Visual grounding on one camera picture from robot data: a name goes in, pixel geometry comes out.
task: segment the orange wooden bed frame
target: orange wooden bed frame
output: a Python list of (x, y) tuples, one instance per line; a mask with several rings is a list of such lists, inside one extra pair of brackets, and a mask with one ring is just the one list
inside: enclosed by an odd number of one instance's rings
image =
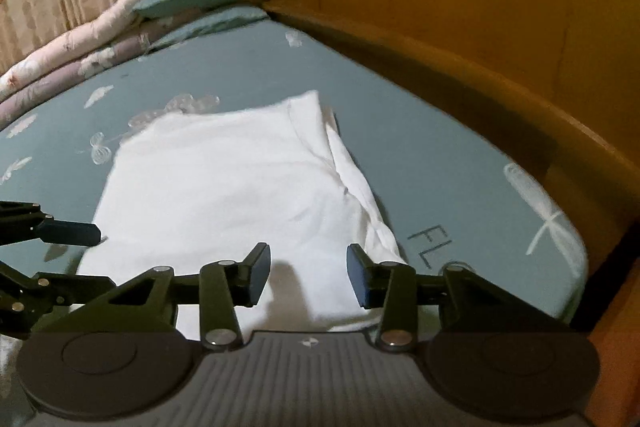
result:
[[(638, 0), (268, 0), (265, 8), (523, 165), (582, 234), (590, 273), (640, 216)], [(626, 427), (640, 417), (638, 263), (591, 340), (602, 373), (587, 415), (598, 427)]]

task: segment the white t-shirt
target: white t-shirt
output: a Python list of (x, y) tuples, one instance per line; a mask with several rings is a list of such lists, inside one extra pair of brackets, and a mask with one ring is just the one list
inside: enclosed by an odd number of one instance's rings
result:
[[(158, 265), (196, 274), (268, 243), (260, 301), (236, 308), (245, 337), (362, 327), (379, 313), (359, 307), (346, 248), (359, 243), (376, 263), (403, 263), (315, 91), (270, 107), (159, 118), (120, 147), (94, 222), (108, 240), (85, 253), (78, 273), (117, 284)], [(199, 338), (196, 306), (180, 307), (177, 328)]]

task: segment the metal rivet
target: metal rivet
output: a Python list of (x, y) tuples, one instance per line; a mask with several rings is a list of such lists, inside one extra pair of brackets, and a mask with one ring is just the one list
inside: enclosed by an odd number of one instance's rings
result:
[(445, 263), (444, 265), (442, 265), (442, 268), (440, 268), (439, 275), (444, 275), (445, 270), (449, 270), (449, 269), (452, 269), (453, 271), (458, 271), (458, 272), (462, 271), (462, 269), (465, 269), (465, 270), (469, 270), (469, 272), (476, 273), (476, 270), (474, 270), (471, 265), (465, 263), (464, 261), (449, 261), (448, 263)]
[(413, 339), (414, 336), (404, 330), (388, 330), (380, 335), (380, 340), (389, 346), (407, 346)]
[(234, 331), (225, 329), (211, 330), (204, 336), (205, 340), (214, 346), (228, 346), (235, 341), (237, 337)]

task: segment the mattress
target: mattress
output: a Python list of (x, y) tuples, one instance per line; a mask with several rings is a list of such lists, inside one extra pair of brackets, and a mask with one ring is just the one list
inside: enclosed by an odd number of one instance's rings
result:
[[(334, 110), (401, 254), (419, 273), (462, 264), (550, 315), (572, 315), (586, 256), (526, 172), (423, 100), (271, 21), (130, 60), (25, 114), (0, 132), (0, 200), (91, 221), (121, 140), (154, 118), (260, 107), (312, 89)], [(82, 253), (28, 241), (1, 247), (0, 261), (27, 275), (72, 273)], [(438, 327), (437, 309), (422, 309), (421, 331)], [(8, 401), (3, 414), (25, 412), (15, 389)]]

